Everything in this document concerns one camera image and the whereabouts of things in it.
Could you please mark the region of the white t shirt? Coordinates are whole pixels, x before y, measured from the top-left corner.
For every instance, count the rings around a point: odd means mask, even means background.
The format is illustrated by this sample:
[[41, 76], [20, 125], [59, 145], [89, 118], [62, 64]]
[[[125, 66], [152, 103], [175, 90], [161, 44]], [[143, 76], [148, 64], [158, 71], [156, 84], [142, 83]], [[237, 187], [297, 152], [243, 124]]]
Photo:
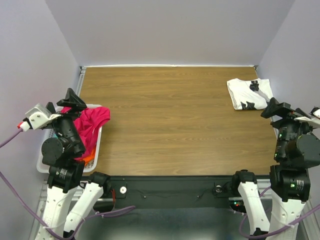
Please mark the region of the white t shirt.
[[235, 110], [263, 110], [273, 97], [269, 79], [241, 80], [234, 78], [228, 80], [232, 106]]

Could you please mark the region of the pink t shirt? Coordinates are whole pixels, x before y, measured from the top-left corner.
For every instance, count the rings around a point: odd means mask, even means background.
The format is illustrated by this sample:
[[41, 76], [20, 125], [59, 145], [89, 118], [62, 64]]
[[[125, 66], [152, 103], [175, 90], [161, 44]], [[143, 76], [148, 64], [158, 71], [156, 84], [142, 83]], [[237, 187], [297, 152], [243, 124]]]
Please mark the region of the pink t shirt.
[[110, 110], [104, 106], [94, 108], [87, 107], [81, 112], [80, 117], [75, 119], [74, 125], [85, 146], [85, 152], [82, 156], [89, 154], [96, 145], [99, 128], [111, 119]]

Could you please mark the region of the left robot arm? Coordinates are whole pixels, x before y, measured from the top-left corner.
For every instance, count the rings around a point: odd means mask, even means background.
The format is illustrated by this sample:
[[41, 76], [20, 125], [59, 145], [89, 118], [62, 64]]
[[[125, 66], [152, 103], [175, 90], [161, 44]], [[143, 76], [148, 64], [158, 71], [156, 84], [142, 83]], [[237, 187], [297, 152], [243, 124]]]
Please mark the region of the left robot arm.
[[87, 106], [71, 88], [67, 89], [65, 98], [57, 105], [69, 110], [59, 113], [48, 125], [56, 136], [46, 139], [41, 146], [42, 163], [49, 166], [49, 176], [42, 219], [45, 224], [39, 227], [35, 237], [37, 240], [53, 240], [63, 236], [75, 239], [79, 224], [89, 215], [96, 201], [111, 193], [111, 177], [94, 172], [73, 209], [69, 209], [85, 167], [85, 162], [77, 158], [86, 151], [74, 120]]

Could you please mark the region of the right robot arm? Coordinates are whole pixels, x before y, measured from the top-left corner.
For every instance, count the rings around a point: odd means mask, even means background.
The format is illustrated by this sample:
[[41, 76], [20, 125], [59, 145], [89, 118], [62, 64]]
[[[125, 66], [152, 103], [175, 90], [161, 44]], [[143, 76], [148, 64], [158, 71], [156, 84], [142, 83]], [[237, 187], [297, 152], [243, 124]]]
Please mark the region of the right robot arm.
[[250, 233], [242, 236], [249, 240], [294, 240], [299, 222], [319, 209], [317, 206], [302, 215], [311, 190], [308, 170], [320, 164], [320, 140], [313, 134], [320, 127], [320, 109], [314, 107], [307, 114], [272, 97], [261, 117], [274, 116], [279, 120], [271, 122], [278, 132], [273, 157], [277, 164], [269, 172], [271, 217], [267, 217], [253, 172], [236, 171], [230, 182], [231, 192], [244, 203]]

